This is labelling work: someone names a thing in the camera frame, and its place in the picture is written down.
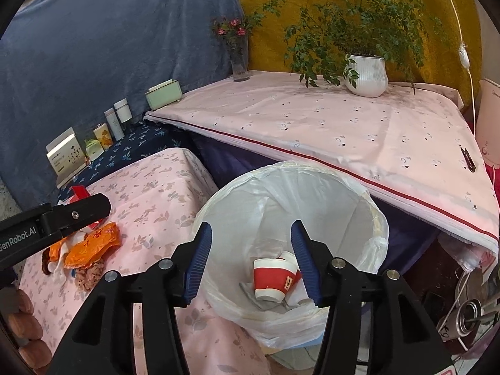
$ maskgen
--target metal bolt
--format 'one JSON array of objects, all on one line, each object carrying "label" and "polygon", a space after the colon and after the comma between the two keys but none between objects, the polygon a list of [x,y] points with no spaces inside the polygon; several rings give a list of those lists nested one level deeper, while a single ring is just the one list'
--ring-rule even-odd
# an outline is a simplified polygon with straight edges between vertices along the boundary
[{"label": "metal bolt", "polygon": [[389,269],[387,271],[387,277],[390,280],[398,280],[401,277],[401,275],[399,274],[399,272],[397,270]]},{"label": "metal bolt", "polygon": [[341,258],[334,258],[334,259],[332,259],[332,267],[337,268],[337,269],[345,268],[346,261],[344,261]]},{"label": "metal bolt", "polygon": [[113,282],[116,278],[118,278],[118,272],[115,270],[110,270],[109,272],[106,272],[106,275],[104,275],[106,282]]},{"label": "metal bolt", "polygon": [[173,267],[173,262],[171,259],[162,259],[159,263],[158,266],[160,269],[170,269]]}]

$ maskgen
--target yellow curtain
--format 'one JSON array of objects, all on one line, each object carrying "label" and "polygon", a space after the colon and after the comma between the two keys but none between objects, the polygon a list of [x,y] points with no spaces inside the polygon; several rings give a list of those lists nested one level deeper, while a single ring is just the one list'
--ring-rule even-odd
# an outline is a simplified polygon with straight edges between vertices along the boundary
[{"label": "yellow curtain", "polygon": [[[253,12],[267,0],[240,0],[245,12]],[[283,62],[286,44],[283,29],[298,23],[298,6],[306,0],[288,0],[280,18],[268,15],[263,27],[255,30],[249,42],[249,68],[268,71],[289,71]],[[429,29],[429,39],[425,42],[425,65],[418,70],[417,80],[441,84],[457,89],[466,105],[471,103],[471,87],[467,72],[458,58],[460,34],[458,23],[449,0],[423,0],[429,14],[441,19],[448,35],[448,46],[444,45]],[[471,60],[471,74],[474,92],[477,93],[482,71],[481,27],[474,0],[453,0],[462,25],[463,40]],[[389,80],[401,81],[401,75],[387,67]]]}]

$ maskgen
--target orange snack bag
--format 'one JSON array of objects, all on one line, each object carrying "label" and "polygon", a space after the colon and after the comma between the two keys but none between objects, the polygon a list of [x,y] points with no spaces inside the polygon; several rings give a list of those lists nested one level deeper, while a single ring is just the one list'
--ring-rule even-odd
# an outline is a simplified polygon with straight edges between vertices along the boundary
[{"label": "orange snack bag", "polygon": [[85,240],[76,244],[64,261],[66,269],[89,268],[102,258],[111,247],[120,246],[119,231],[116,223],[111,222],[88,234]]},{"label": "orange snack bag", "polygon": [[59,261],[59,254],[61,253],[61,247],[63,246],[64,242],[67,239],[68,239],[68,237],[64,237],[63,239],[59,240],[55,244],[51,245],[50,251],[48,252],[49,262]]}]

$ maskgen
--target green container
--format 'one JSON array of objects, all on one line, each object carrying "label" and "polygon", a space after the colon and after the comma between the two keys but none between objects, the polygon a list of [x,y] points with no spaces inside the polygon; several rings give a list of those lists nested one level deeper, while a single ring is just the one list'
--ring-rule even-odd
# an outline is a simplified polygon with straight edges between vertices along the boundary
[{"label": "green container", "polygon": [[167,80],[146,92],[146,100],[151,110],[158,110],[174,101],[181,101],[183,92],[177,80]]}]

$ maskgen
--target white flower pot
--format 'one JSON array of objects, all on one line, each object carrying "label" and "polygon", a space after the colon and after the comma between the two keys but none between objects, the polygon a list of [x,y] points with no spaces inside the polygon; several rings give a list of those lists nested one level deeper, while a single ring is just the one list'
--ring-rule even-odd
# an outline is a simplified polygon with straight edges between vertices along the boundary
[{"label": "white flower pot", "polygon": [[386,73],[386,62],[381,57],[351,55],[349,58],[356,61],[356,63],[349,64],[349,68],[359,73],[356,88],[346,80],[346,86],[351,92],[363,97],[378,97],[386,91],[389,79]]}]

